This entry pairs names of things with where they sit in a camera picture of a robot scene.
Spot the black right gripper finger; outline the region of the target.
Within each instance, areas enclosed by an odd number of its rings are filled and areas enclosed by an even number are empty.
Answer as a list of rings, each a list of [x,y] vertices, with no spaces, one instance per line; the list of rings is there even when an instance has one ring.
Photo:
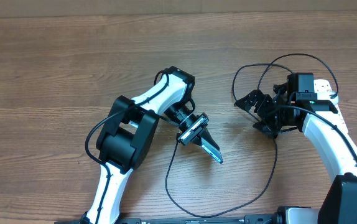
[[[271,139],[276,139],[278,137],[278,133],[274,132],[265,122],[263,121],[258,121],[253,124],[253,128],[257,129],[264,135],[266,135],[268,138]]]
[[[253,90],[246,96],[236,100],[234,105],[246,112],[250,112],[251,108],[254,107],[254,112],[256,113],[263,99],[264,94],[261,90]]]

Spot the blue Samsung Galaxy smartphone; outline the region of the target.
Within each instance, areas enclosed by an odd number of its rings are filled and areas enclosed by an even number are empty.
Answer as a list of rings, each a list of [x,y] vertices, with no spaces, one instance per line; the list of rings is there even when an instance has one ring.
[[[223,158],[219,149],[208,142],[202,142],[201,147],[218,163],[223,163]]]

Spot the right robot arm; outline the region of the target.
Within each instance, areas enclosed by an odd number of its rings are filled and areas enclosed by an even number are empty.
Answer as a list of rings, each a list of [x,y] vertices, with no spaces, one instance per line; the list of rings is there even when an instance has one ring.
[[[357,146],[348,134],[338,106],[338,93],[312,73],[293,73],[275,96],[255,89],[235,106],[259,116],[254,128],[272,138],[298,129],[317,150],[331,180],[318,209],[281,206],[266,223],[357,223]]]

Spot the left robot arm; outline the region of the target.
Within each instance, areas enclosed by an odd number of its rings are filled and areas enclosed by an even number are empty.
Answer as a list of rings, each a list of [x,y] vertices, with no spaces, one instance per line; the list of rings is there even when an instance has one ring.
[[[223,163],[221,151],[207,129],[205,113],[195,115],[186,104],[192,103],[195,77],[171,66],[159,71],[154,85],[145,93],[126,98],[119,96],[108,116],[95,128],[100,129],[95,162],[101,173],[91,208],[80,223],[116,223],[124,189],[131,173],[144,161],[160,119],[178,127],[177,142],[200,146],[214,160]]]

